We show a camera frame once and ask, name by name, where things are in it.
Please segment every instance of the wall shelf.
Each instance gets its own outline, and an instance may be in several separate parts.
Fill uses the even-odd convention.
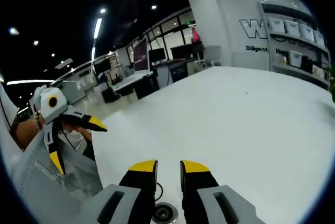
[[[330,83],[327,80],[325,80],[325,79],[323,79],[319,76],[310,74],[310,73],[308,73],[304,70],[301,70],[301,69],[299,69],[297,67],[294,67],[294,66],[291,66],[291,65],[276,64],[276,65],[273,65],[273,68],[274,68],[275,72],[277,72],[277,73],[287,74],[287,75],[294,76],[294,77],[297,77],[297,78],[305,80],[305,81],[309,81],[309,82],[314,83],[318,86],[321,86],[324,89],[328,89],[328,87],[330,85]]]
[[[287,33],[273,32],[273,31],[270,31],[270,36],[271,37],[286,38],[286,39],[289,39],[289,40],[293,39],[293,40],[296,40],[296,41],[299,41],[299,42],[303,42],[303,43],[307,44],[308,46],[311,46],[311,47],[315,48],[316,50],[322,51],[323,53],[327,54],[328,57],[330,55],[329,50],[327,48],[322,47],[322,46],[316,44],[315,42],[304,39],[302,37],[297,37],[297,36],[293,36],[293,35],[290,35],[290,34],[287,34]]]
[[[299,10],[295,7],[289,7],[281,4],[262,2],[262,7],[265,13],[279,14],[283,16],[294,17],[296,19],[303,20],[304,22],[314,26],[314,29],[318,27],[318,23],[313,15]]]
[[[305,80],[307,82],[313,83],[315,85],[318,85],[324,89],[328,89],[330,83],[319,77],[319,76],[315,76],[312,75],[304,70],[301,70],[299,68],[290,66],[290,65],[284,65],[284,64],[277,64],[277,60],[276,60],[276,47],[275,44],[273,42],[273,40],[271,40],[272,38],[275,37],[280,37],[280,38],[285,38],[288,40],[295,40],[297,42],[301,42],[306,44],[307,46],[315,49],[316,54],[319,58],[319,62],[322,63],[322,55],[324,55],[325,57],[328,58],[328,61],[330,61],[330,52],[327,48],[322,47],[318,44],[316,44],[315,42],[309,41],[307,39],[304,39],[302,37],[297,37],[297,36],[292,36],[290,34],[287,33],[282,33],[282,32],[273,32],[270,31],[270,28],[268,27],[268,14],[278,14],[278,15],[283,15],[283,16],[287,16],[287,17],[291,17],[291,18],[295,18],[298,20],[301,20],[307,24],[309,24],[313,29],[317,29],[318,23],[315,19],[315,17],[313,17],[312,14],[307,13],[305,11],[300,10],[298,7],[294,7],[292,6],[285,6],[285,5],[281,5],[281,4],[277,4],[277,3],[271,3],[271,2],[265,2],[262,1],[260,2],[260,9],[261,9],[261,14],[265,23],[265,31],[266,31],[266,35],[267,35],[267,45],[269,48],[269,71],[273,71],[273,72],[277,72],[277,73],[282,73],[282,74],[286,74],[286,75],[290,75],[290,76],[294,76],[297,77],[299,79]]]

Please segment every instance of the white wall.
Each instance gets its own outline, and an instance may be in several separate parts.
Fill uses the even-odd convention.
[[[221,64],[269,69],[269,53],[248,51],[246,46],[267,48],[261,0],[189,0],[197,31],[206,46],[221,46]],[[267,0],[309,12],[300,0]],[[247,32],[254,31],[254,37]]]

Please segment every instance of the white table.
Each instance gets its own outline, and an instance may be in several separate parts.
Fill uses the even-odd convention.
[[[111,85],[111,88],[113,89],[114,92],[117,92],[137,81],[140,81],[141,79],[145,78],[146,76],[151,76],[152,75],[152,71],[148,72],[148,73],[134,73],[133,75],[130,75],[126,78],[124,78],[121,82]]]
[[[267,224],[298,223],[328,181],[335,151],[331,95],[273,72],[213,67],[111,115],[94,132],[104,187],[134,163],[157,159],[160,201],[185,223],[181,159],[208,166]]]

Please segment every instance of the strip light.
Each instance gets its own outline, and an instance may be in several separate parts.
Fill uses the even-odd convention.
[[[95,30],[94,30],[94,39],[97,39],[98,38],[98,35],[99,35],[99,30],[100,30],[100,26],[101,26],[101,22],[103,21],[102,18],[99,18],[97,21],[96,21],[96,25],[95,25]]]
[[[94,60],[94,56],[95,56],[95,47],[92,48],[92,56],[91,56],[91,60]]]
[[[54,80],[17,80],[17,81],[9,81],[7,85],[12,84],[28,84],[28,83],[52,83]]]
[[[28,109],[29,107],[27,106],[26,108],[22,109],[21,111],[19,111],[17,114],[23,113],[26,109]]]

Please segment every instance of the computer monitor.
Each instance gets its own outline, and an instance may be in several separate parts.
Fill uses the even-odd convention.
[[[150,59],[150,62],[152,63],[166,59],[165,49],[160,48],[156,50],[149,50],[149,59]]]
[[[144,37],[133,49],[134,71],[149,70],[148,40]]]
[[[95,74],[99,75],[102,72],[108,71],[111,69],[110,60],[105,59],[104,61],[94,65]]]
[[[186,44],[178,47],[171,48],[173,59],[190,58],[193,54],[192,44]]]

